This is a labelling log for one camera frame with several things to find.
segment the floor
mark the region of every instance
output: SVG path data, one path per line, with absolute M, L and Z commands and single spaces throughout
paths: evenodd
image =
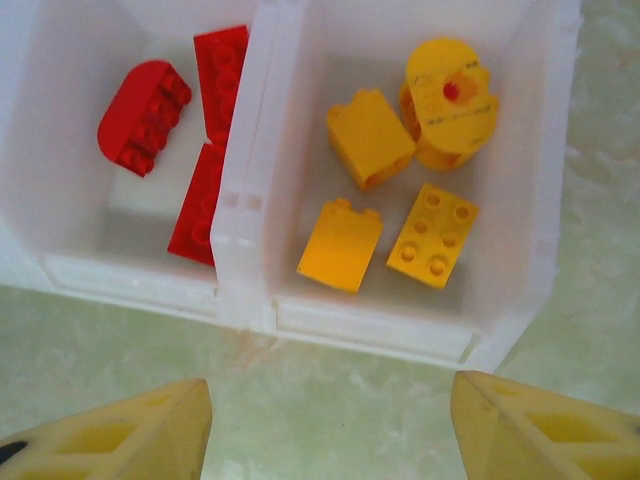
M 640 4 L 584 0 L 554 294 L 499 374 L 640 414 Z M 0 437 L 189 376 L 204 479 L 462 479 L 452 372 L 0 289 Z

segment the yellow slope brick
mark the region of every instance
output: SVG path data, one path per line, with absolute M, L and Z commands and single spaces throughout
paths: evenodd
M 409 165 L 416 145 L 380 90 L 360 90 L 327 114 L 329 140 L 362 190 Z
M 382 234 L 380 215 L 351 209 L 339 198 L 325 204 L 298 265 L 298 273 L 334 288 L 360 288 Z

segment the red duplo brick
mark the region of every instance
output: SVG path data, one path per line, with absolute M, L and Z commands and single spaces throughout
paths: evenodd
M 168 251 L 214 266 L 209 234 L 220 191 L 227 138 L 235 108 L 244 57 L 246 26 L 193 38 L 207 138 L 184 199 Z
M 98 127 L 98 145 L 112 162 L 144 177 L 167 144 L 191 89 L 164 60 L 136 66 L 125 77 Z
M 207 137 L 229 131 L 249 44 L 245 25 L 193 38 Z
M 222 166 L 226 140 L 205 143 L 191 177 L 180 216 L 171 235 L 167 250 L 196 262 L 214 266 L 209 233 L 213 222 L 218 192 L 222 180 Z

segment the building block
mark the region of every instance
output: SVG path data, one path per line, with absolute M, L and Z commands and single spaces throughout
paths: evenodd
M 400 118 L 411 138 L 417 144 L 416 158 L 425 167 L 438 172 L 447 172 L 464 165 L 470 158 L 469 153 L 446 153 L 436 150 L 423 136 L 420 122 L 416 117 L 413 98 L 406 82 L 398 93 L 398 103 L 400 104 Z
M 422 136 L 436 150 L 472 154 L 489 141 L 499 102 L 469 45 L 452 38 L 423 43 L 409 57 L 406 78 Z
M 245 25 L 193 37 L 207 137 L 229 131 L 244 57 L 249 45 Z
M 409 165 L 416 144 L 380 90 L 360 90 L 327 114 L 329 140 L 362 190 Z
M 382 234 L 378 212 L 351 209 L 339 198 L 325 204 L 298 265 L 298 273 L 356 293 Z
M 218 203 L 226 140 L 205 143 L 200 150 L 182 210 L 167 251 L 214 266 L 209 233 Z
M 98 126 L 98 145 L 112 162 L 144 177 L 191 101 L 191 89 L 163 60 L 136 66 L 125 77 Z
M 387 260 L 387 266 L 444 288 L 462 252 L 478 207 L 425 184 Z

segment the white plastic bin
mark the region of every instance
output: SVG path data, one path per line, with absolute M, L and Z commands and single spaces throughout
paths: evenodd
M 205 140 L 198 95 L 144 180 L 101 158 L 95 129 L 143 59 L 167 58 L 198 92 L 193 35 L 237 23 L 251 32 L 211 232 L 216 276 L 165 251 Z M 9 0 L 0 281 L 491 371 L 551 292 L 580 24 L 580 0 Z M 439 35 L 469 41 L 492 70 L 495 136 L 459 171 L 414 162 L 363 194 L 329 147 L 326 111 L 360 88 L 395 104 L 410 52 Z M 385 267 L 426 181 L 481 208 L 443 291 Z M 296 274 L 339 196 L 385 224 L 355 296 Z
M 241 167 L 277 14 L 257 0 L 2 2 L 0 280 L 211 321 L 215 270 L 166 252 L 206 141 L 193 36 L 251 28 L 243 128 L 229 147 Z M 194 95 L 140 179 L 103 157 L 96 132 L 127 72 L 149 58 L 168 59 Z

